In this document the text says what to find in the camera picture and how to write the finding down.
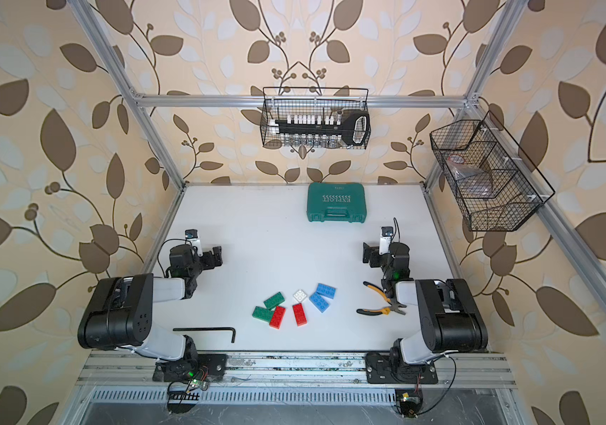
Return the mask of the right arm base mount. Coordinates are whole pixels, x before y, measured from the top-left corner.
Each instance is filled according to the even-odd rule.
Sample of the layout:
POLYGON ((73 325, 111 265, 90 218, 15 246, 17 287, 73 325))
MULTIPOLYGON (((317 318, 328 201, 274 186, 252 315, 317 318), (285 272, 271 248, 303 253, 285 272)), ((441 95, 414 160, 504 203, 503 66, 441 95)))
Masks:
POLYGON ((409 365, 381 352, 368 352, 364 360, 369 384, 430 385, 438 383, 437 370, 434 365, 409 365))

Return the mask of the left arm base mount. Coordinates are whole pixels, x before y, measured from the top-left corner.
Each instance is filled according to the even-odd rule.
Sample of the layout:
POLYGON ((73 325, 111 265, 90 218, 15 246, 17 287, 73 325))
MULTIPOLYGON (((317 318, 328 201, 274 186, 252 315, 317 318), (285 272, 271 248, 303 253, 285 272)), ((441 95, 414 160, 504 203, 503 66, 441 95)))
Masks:
POLYGON ((227 370, 226 354, 198 354, 196 359, 157 362, 152 375, 153 382, 188 384, 192 380, 221 382, 227 370))

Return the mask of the red lego brick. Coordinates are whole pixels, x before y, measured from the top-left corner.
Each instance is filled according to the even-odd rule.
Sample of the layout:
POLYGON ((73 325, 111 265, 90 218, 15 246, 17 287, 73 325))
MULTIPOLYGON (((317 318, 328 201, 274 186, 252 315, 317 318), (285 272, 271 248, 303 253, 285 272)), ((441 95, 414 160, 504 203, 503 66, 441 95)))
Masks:
POLYGON ((302 327, 307 324, 307 317, 304 306, 299 303, 292 306, 294 318, 298 327, 302 327))
POLYGON ((283 317, 285 316, 286 308, 282 306, 277 306, 272 314, 271 320, 269 322, 269 326, 274 329, 280 329, 283 317))

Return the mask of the green plastic tool case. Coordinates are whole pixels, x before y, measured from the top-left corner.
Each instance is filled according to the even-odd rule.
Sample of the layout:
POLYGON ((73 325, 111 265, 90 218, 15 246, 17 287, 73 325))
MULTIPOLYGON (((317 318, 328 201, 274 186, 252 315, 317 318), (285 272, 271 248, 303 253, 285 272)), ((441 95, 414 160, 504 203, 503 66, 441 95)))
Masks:
POLYGON ((367 215, 365 189, 360 183, 314 182, 308 186, 306 216, 310 222, 364 223, 367 215))

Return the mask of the black hex key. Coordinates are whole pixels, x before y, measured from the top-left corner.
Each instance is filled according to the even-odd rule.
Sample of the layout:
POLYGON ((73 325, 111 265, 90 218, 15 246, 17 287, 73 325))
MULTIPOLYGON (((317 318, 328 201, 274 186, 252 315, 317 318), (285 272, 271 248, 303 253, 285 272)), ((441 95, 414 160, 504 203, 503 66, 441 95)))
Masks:
POLYGON ((229 332, 230 343, 234 344, 237 339, 237 330, 233 327, 190 327, 190 328, 173 328, 173 332, 181 332, 184 334, 198 332, 229 332))

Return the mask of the blue lego brick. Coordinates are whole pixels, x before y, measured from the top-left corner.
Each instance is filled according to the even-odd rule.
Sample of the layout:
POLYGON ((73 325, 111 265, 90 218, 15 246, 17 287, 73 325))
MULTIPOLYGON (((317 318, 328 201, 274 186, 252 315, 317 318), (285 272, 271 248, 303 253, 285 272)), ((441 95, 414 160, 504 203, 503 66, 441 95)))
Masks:
POLYGON ((318 295, 327 298, 327 299, 334 299, 336 296, 336 288, 323 284, 323 283, 319 283, 317 285, 316 291, 315 291, 318 295))
POLYGON ((312 305, 321 313, 325 313, 329 309, 329 302, 317 292, 313 293, 309 297, 309 300, 312 305))

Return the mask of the socket bit set holder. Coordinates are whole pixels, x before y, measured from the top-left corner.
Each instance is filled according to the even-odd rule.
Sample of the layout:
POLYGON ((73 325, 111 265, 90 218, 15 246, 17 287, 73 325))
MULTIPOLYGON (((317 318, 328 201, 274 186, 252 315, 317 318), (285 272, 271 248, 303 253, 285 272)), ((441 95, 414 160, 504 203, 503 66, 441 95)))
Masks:
POLYGON ((260 135, 264 146, 308 145, 327 149, 365 149, 371 136, 368 112, 337 111, 329 115, 284 113, 263 117, 260 135))

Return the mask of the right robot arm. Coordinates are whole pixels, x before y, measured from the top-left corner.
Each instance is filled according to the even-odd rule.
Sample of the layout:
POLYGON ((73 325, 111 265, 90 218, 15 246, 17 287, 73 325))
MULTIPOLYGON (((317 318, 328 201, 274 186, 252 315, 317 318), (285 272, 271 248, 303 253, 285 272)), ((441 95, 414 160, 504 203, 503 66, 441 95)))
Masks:
POLYGON ((382 239, 378 246, 363 244, 362 262, 382 271, 381 284, 363 285, 382 296, 388 306, 359 309, 359 315, 405 315, 409 306, 418 318, 416 333, 399 338, 388 364, 393 372, 428 364, 454 352, 477 352, 488 345, 489 333, 468 283, 463 279, 413 279, 410 248, 382 239))

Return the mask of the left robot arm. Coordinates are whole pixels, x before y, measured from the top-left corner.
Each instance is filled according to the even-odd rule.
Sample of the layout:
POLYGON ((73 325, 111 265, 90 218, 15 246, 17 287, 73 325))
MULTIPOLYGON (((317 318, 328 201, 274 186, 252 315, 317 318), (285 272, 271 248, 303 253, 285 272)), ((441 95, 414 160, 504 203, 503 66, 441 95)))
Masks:
POLYGON ((100 280, 77 331, 80 347, 130 350, 155 359, 163 371, 179 375, 178 380, 195 377, 200 363, 194 341, 159 326, 153 309, 191 299, 202 272, 222 266, 222 247, 201 251, 199 240, 191 237, 170 250, 169 262, 162 277, 148 273, 100 280))

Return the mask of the green lego brick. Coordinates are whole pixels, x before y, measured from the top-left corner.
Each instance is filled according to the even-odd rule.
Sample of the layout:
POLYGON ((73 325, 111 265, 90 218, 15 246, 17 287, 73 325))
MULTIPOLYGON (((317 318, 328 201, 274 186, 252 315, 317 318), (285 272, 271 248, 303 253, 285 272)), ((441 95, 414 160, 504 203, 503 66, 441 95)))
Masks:
POLYGON ((253 310, 253 313, 251 314, 251 316, 257 320, 260 320, 262 322, 271 322, 272 318, 274 316, 274 311, 273 310, 268 310, 265 307, 261 307, 261 306, 256 306, 253 310))
POLYGON ((264 301, 264 306, 267 310, 274 310, 283 304, 284 301, 285 298, 283 297, 283 294, 281 292, 276 292, 276 294, 264 301))

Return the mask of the plastic bag in basket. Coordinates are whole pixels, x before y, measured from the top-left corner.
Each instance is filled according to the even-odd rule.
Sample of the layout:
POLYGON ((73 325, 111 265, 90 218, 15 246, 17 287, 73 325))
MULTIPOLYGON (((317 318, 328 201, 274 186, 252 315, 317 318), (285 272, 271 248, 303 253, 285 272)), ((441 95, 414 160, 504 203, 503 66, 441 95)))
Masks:
POLYGON ((489 168, 478 168, 464 162, 459 155, 450 156, 446 163, 464 198, 490 198, 493 194, 492 172, 489 168))

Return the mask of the aluminium rail front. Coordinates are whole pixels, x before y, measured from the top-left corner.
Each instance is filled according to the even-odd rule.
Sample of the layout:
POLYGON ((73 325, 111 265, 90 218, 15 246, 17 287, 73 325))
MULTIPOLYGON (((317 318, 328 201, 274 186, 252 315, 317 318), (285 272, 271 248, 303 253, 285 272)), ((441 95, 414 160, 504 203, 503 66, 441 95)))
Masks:
POLYGON ((427 389, 515 390, 506 357, 495 353, 452 354, 405 374, 399 382, 385 359, 364 352, 201 352, 196 378, 223 387, 345 387, 370 385, 427 389))

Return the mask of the white square lego brick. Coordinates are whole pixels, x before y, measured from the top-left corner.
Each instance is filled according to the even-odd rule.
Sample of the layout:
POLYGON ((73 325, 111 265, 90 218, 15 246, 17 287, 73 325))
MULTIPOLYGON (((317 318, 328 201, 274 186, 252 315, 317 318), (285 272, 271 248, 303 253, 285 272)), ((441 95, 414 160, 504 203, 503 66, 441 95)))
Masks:
POLYGON ((303 303, 307 299, 307 294, 304 290, 297 290, 294 292, 293 297, 297 303, 303 303))

